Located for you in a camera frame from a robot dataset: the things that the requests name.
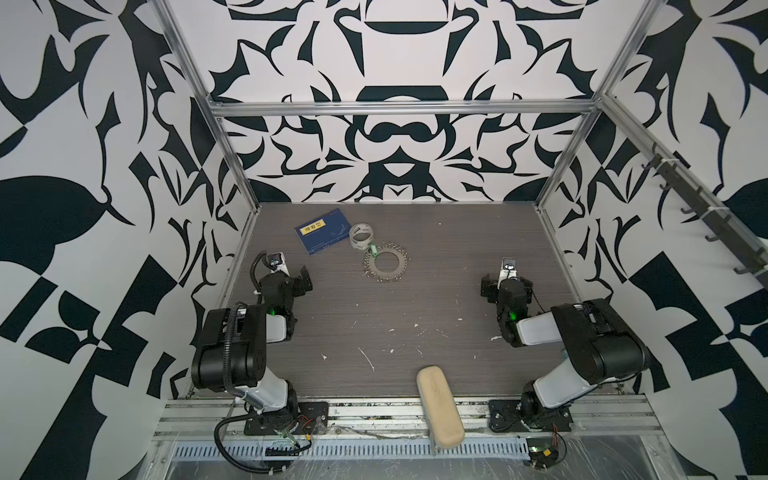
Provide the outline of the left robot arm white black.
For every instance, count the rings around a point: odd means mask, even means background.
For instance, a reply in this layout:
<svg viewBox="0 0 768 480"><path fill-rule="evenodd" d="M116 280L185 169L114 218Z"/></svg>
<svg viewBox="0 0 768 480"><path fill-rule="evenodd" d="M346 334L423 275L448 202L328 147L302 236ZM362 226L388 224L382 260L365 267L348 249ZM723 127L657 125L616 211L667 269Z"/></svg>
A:
<svg viewBox="0 0 768 480"><path fill-rule="evenodd" d="M313 290L308 270L290 274L282 252L261 251L249 277L256 300L208 312L191 363L195 388L227 393L261 415L295 415L291 383L267 366L267 347L293 338L294 303Z"/></svg>

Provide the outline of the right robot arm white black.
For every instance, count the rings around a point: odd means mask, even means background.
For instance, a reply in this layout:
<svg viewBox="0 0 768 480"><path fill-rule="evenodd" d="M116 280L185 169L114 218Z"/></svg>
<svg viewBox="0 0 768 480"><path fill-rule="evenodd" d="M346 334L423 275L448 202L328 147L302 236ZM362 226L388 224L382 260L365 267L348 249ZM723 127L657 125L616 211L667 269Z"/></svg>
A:
<svg viewBox="0 0 768 480"><path fill-rule="evenodd" d="M489 428L495 433L569 432L571 405L604 385L637 377L652 363L645 343L605 299L586 300L529 313L533 283L505 257L497 276L484 276L480 295L496 307L502 339L514 348L560 343L565 359L528 382L517 400L491 400Z"/></svg>

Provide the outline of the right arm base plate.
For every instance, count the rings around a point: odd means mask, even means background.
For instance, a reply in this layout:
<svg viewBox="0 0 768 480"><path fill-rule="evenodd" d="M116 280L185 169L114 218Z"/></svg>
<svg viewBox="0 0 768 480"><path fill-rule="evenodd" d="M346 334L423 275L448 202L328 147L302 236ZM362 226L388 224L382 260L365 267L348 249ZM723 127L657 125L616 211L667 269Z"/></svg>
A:
<svg viewBox="0 0 768 480"><path fill-rule="evenodd" d="M545 408L535 401L493 399L488 402L488 427L494 433L570 432L568 406Z"/></svg>

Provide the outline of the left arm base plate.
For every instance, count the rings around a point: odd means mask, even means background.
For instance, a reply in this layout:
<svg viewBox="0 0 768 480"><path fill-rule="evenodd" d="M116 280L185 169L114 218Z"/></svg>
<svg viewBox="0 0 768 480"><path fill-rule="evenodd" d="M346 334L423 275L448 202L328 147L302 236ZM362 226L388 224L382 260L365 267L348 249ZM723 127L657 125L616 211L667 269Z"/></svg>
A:
<svg viewBox="0 0 768 480"><path fill-rule="evenodd" d="M255 414L246 421L244 434L266 436L288 429L300 435L311 434L317 427L327 425L328 416L328 402L289 403L281 410Z"/></svg>

